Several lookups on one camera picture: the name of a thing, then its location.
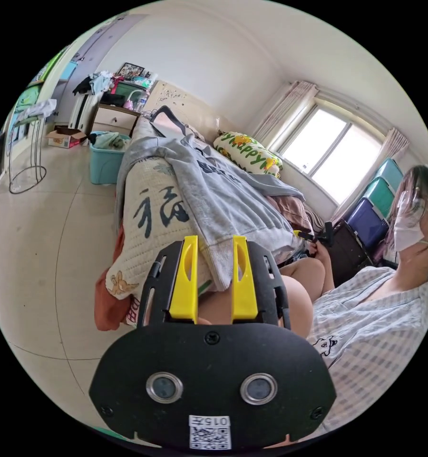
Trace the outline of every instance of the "ceiling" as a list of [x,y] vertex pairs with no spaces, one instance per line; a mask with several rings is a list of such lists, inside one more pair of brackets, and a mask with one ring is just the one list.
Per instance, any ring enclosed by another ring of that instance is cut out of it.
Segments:
[[266,0],[164,0],[216,16],[254,43],[282,81],[298,79],[340,92],[379,113],[407,136],[428,163],[428,130],[414,104],[388,70],[357,42],[322,20]]

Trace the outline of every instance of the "window frame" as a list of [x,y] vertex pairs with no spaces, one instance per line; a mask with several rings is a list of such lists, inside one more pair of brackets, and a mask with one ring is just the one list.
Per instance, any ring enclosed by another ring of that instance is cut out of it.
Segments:
[[[383,142],[385,140],[385,135],[372,126],[369,122],[359,118],[356,114],[347,111],[345,108],[342,108],[340,106],[336,106],[331,102],[326,102],[325,100],[318,99],[316,98],[314,101],[314,105],[311,107],[311,109],[305,114],[305,116],[301,119],[301,121],[296,125],[296,127],[293,129],[293,131],[287,136],[287,138],[282,142],[282,144],[276,149],[277,155],[286,162],[288,165],[292,166],[296,171],[301,173],[306,179],[308,179],[313,185],[315,185],[320,191],[324,193],[326,197],[328,197],[334,205],[338,208],[341,203],[338,203],[333,196],[331,196],[328,191],[326,191],[320,184],[314,181],[312,178],[314,174],[321,168],[321,166],[324,164],[324,162],[328,159],[328,157],[331,155],[331,153],[336,149],[336,147],[339,145],[339,143],[342,141],[342,139],[345,137],[347,132],[350,130],[352,126],[355,126],[359,128],[360,130],[364,131],[368,135],[371,135],[375,139],[377,139],[379,142]],[[303,129],[307,126],[309,121],[312,119],[312,117],[315,115],[315,113],[318,110],[323,110],[338,119],[343,120],[346,122],[346,125],[342,129],[342,131],[339,133],[339,135],[336,137],[336,139],[332,142],[332,144],[328,147],[328,149],[325,151],[325,153],[322,155],[322,157],[319,159],[319,161],[312,167],[312,170],[308,173],[305,173],[304,171],[300,170],[297,165],[295,165],[290,159],[287,159],[284,157],[284,152],[287,150],[287,148],[293,143],[293,141],[297,138],[297,136],[303,131]]]

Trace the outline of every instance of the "window pane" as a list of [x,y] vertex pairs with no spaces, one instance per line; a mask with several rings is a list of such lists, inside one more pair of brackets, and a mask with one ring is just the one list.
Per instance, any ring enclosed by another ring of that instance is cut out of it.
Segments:
[[352,126],[312,179],[341,204],[370,170],[381,146],[373,136]]
[[282,156],[309,173],[345,125],[343,120],[318,109]]

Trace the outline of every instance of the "tiled floor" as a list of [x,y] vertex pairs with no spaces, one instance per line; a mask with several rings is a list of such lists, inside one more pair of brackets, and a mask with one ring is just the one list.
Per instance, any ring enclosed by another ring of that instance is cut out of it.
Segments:
[[93,315],[95,281],[114,249],[115,186],[90,183],[87,147],[44,148],[42,164],[47,176],[27,192],[10,194],[8,175],[0,182],[0,328],[49,398],[107,428],[88,387],[102,354],[128,331],[100,332]]

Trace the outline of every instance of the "yellow printed pillow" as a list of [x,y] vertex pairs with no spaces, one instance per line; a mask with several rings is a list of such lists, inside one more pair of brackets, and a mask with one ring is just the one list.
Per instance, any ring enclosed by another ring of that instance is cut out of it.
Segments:
[[282,160],[247,135],[224,133],[214,141],[214,147],[248,173],[281,176]]

